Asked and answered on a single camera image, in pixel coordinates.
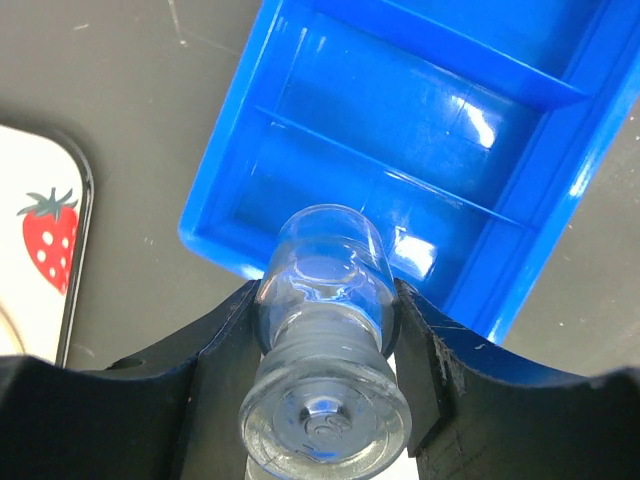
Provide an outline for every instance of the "glass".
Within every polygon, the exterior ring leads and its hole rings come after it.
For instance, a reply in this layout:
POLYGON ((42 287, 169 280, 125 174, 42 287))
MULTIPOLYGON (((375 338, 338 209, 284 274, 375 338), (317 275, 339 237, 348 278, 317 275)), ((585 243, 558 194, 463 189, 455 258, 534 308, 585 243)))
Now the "glass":
POLYGON ((319 205, 282 228, 256 297, 268 351, 240 411, 249 455, 284 478, 371 478, 405 448, 407 402, 381 352, 395 288, 362 214, 319 205))

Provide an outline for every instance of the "strawberry print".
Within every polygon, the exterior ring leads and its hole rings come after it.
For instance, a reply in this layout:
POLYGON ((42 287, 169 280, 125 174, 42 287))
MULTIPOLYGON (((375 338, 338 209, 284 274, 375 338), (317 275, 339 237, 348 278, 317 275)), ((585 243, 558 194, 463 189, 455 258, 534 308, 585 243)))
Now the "strawberry print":
POLYGON ((78 214, 72 201, 73 191, 56 199, 56 189, 49 198, 27 193, 35 204, 23 208, 22 236, 31 261, 40 274, 61 294, 67 293, 73 247, 78 229, 78 214))

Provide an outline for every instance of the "glass base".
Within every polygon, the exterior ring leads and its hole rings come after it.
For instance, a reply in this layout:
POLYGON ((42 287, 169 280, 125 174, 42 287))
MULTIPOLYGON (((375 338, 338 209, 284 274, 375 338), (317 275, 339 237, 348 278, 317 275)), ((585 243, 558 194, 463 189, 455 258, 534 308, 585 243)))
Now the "glass base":
POLYGON ((265 357, 240 411, 244 443, 280 478, 371 478, 406 447, 409 407, 375 348, 321 340, 265 357))

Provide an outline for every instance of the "gray table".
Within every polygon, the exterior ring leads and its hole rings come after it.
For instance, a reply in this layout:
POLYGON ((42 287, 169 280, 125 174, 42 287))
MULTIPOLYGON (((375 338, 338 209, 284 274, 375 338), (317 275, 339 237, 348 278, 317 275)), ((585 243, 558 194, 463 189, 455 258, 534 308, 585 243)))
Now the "gray table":
MULTIPOLYGON (((259 4, 0 6, 0 109, 71 132, 95 177, 71 367, 105 367, 242 284, 185 250, 176 225, 259 4)), ((620 134, 508 347, 582 373, 640 363, 636 135, 640 120, 620 134)))

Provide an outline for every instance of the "blue tray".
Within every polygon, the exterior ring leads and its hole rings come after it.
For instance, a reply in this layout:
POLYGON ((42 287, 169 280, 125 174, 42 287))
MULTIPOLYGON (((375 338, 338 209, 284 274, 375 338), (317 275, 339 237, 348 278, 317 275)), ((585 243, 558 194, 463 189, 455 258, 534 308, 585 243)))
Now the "blue tray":
POLYGON ((181 238, 257 278, 287 218, 348 205, 398 277, 500 342, 638 94, 639 53, 638 1, 266 0, 181 238))

